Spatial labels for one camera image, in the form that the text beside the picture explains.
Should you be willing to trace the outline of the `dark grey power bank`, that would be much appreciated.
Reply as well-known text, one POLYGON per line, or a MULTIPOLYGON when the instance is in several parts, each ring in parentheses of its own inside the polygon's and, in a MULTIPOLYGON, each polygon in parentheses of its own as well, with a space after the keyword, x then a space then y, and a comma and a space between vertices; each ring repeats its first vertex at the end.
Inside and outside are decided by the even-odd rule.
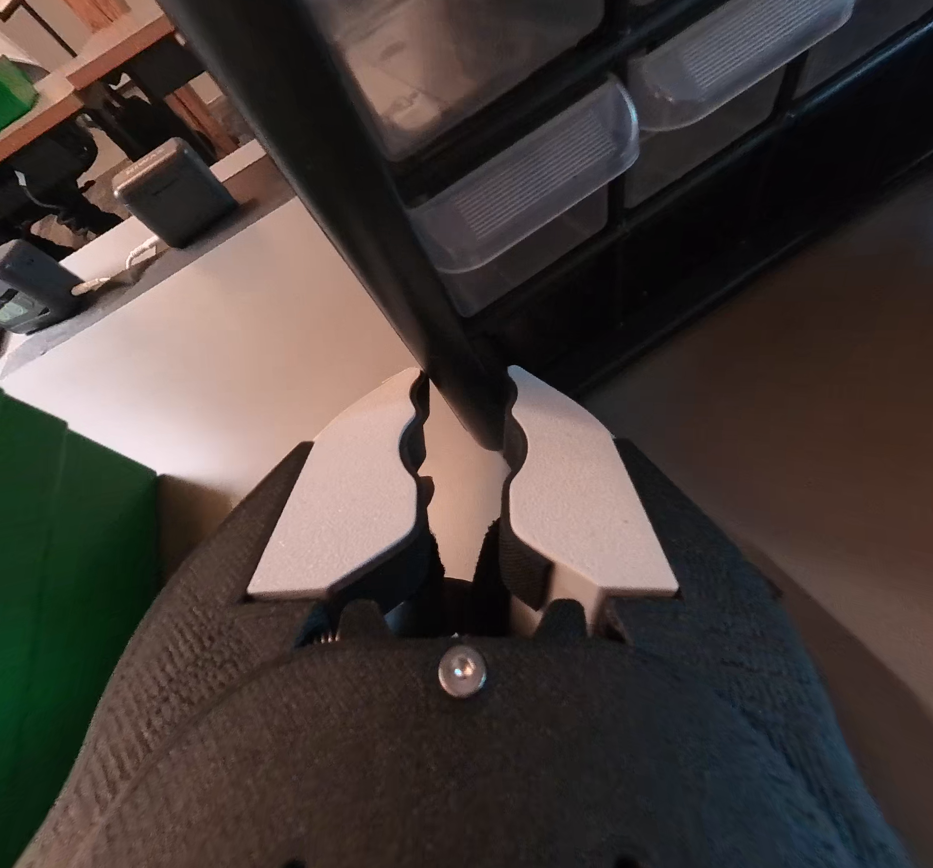
POLYGON ((74 290, 82 279, 36 246, 15 239, 1 246, 1 328, 28 335, 79 314, 74 290))
POLYGON ((171 248, 185 249, 240 208, 189 143, 170 138, 112 179, 117 202, 171 248))

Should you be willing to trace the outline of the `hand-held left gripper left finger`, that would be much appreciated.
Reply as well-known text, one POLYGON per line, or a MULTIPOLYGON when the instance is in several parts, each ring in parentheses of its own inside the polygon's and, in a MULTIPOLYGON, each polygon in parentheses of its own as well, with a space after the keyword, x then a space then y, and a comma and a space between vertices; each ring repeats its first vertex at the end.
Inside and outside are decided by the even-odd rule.
POLYGON ((403 602, 431 563, 430 493, 418 474, 426 374, 408 368, 314 438, 247 594, 256 600, 403 602))

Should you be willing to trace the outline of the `green box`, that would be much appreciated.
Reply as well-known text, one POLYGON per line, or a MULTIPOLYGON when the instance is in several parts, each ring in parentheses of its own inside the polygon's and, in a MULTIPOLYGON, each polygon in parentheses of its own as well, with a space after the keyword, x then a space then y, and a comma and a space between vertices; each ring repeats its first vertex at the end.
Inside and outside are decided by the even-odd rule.
POLYGON ((38 92, 25 72, 7 56, 1 56, 1 130, 28 114, 38 92))

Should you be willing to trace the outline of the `wooden desk with black legs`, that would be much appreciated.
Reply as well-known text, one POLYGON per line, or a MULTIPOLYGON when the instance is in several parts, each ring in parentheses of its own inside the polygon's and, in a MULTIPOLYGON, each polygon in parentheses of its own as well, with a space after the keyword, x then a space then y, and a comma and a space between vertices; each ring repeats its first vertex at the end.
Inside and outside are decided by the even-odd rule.
POLYGON ((171 115, 174 128, 191 132, 196 150, 215 162, 236 151, 238 144, 190 85, 206 73, 167 15, 128 13, 94 34, 67 65, 37 82, 33 107, 2 129, 2 159, 79 113, 93 116, 126 155, 137 157, 141 144, 114 124, 104 104, 110 91, 106 77, 120 74, 129 77, 159 112, 171 115))

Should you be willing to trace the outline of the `black drawer cabinet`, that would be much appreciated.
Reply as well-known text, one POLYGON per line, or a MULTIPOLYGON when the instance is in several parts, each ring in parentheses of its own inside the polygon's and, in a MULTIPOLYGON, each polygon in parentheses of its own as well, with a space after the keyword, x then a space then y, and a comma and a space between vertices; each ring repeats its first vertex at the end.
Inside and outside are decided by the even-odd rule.
POLYGON ((302 0, 157 0, 229 94, 367 295, 484 446, 502 435, 507 366, 581 396, 661 347, 785 258, 931 174, 931 11, 745 141, 609 223, 473 317, 461 316, 409 217, 514 143, 646 37, 713 0, 679 0, 645 33, 570 52, 540 77, 390 160, 302 0))

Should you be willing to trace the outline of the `black office chair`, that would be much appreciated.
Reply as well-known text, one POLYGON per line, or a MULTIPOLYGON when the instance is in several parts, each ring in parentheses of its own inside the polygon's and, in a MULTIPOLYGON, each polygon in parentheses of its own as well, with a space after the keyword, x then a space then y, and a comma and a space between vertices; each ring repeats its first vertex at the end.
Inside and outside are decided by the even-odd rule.
POLYGON ((121 218, 89 201, 78 179, 99 154, 89 130, 63 123, 35 139, 1 164, 1 243, 22 239, 53 258, 63 246, 32 233, 32 227, 53 218, 69 231, 99 235, 121 224, 121 218))

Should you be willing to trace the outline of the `rows of clear drawers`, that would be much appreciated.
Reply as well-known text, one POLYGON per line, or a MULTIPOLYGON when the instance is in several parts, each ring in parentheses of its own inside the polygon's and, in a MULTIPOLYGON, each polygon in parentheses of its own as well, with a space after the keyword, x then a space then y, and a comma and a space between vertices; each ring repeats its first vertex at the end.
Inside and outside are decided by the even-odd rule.
MULTIPOLYGON (((679 0, 302 0, 401 162, 570 52, 645 33, 679 0)), ((566 105, 408 214, 458 313, 473 317, 626 209, 761 130, 797 96, 924 18, 931 0, 713 0, 566 93, 566 105)))

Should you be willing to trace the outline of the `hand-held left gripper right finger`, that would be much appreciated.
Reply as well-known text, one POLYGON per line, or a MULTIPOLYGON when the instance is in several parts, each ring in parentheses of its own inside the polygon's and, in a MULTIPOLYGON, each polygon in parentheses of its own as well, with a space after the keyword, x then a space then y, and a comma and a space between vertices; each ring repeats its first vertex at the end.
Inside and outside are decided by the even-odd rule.
POLYGON ((582 405, 519 366, 504 431, 501 578, 519 630, 557 600, 590 632, 610 600, 671 598, 679 583, 613 434, 582 405))

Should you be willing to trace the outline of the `green plastic storage bin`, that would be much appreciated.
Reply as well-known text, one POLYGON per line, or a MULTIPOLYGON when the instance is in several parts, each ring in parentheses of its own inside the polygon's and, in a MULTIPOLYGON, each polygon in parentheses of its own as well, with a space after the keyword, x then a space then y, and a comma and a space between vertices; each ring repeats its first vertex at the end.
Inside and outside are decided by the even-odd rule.
POLYGON ((1 864, 64 786, 157 594, 157 473, 1 403, 1 864))

